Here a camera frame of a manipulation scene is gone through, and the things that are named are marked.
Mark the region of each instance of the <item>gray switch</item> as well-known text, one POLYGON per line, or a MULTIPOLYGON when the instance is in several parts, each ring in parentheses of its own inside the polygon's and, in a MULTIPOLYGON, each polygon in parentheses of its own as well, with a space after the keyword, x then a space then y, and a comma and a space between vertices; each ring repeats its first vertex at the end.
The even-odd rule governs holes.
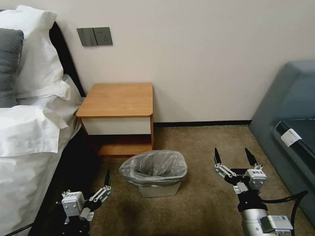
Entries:
POLYGON ((112 45, 112 36, 109 27, 78 28, 81 44, 84 47, 112 45))
POLYGON ((81 44, 84 47, 97 46, 93 28, 79 28, 77 29, 81 44))

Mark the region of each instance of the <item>nightstand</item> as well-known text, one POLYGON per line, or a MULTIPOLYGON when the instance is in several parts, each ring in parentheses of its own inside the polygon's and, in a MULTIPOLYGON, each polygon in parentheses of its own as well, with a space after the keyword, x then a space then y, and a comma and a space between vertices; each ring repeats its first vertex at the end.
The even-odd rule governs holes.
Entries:
POLYGON ((153 149, 152 83, 94 84, 76 116, 99 156, 153 149))

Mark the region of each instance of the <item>wastebasket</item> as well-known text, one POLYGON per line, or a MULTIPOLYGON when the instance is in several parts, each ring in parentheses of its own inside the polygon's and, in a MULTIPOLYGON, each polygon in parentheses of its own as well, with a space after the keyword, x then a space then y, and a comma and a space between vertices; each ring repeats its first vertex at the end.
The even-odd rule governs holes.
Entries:
POLYGON ((178 151, 155 150, 129 158, 119 172, 139 187, 143 197, 161 197, 177 193, 188 166, 178 151))

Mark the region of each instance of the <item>baseboard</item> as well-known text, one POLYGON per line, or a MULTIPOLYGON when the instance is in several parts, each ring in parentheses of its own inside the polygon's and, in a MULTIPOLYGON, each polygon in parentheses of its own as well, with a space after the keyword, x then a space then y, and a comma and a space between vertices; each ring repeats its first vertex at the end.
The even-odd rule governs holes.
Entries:
POLYGON ((236 121, 195 121, 195 122, 155 122, 154 127, 187 127, 187 126, 218 126, 218 125, 249 125, 252 120, 236 121))

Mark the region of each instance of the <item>gray pillow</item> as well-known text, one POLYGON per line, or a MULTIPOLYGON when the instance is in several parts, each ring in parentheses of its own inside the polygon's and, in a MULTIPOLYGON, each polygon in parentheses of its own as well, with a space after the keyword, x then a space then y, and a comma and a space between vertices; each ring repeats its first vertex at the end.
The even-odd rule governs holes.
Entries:
POLYGON ((0 29, 0 108, 15 105, 15 78, 24 34, 21 30, 0 29))

